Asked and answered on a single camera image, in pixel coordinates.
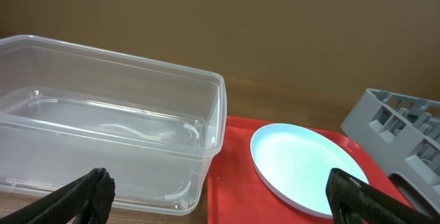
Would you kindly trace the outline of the light blue plate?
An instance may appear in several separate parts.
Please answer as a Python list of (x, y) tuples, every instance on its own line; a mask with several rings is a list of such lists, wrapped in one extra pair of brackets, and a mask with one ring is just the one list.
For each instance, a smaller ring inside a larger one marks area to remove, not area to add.
[(252, 136), (250, 152), (263, 183), (301, 212), (332, 217), (326, 196), (332, 168), (368, 183), (364, 171), (343, 148), (325, 136), (293, 124), (268, 124)]

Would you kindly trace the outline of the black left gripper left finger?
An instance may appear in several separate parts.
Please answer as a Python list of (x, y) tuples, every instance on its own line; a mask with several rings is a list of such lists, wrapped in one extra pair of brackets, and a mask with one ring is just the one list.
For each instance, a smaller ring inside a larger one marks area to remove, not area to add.
[(81, 178), (1, 218), (1, 224), (106, 224), (116, 184), (105, 168)]

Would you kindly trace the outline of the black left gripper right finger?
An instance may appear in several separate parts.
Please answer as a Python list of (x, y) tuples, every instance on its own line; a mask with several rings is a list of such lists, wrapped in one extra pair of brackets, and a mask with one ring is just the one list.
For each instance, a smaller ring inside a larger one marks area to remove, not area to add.
[(326, 196), (335, 224), (436, 224), (434, 219), (384, 194), (376, 188), (333, 168)]

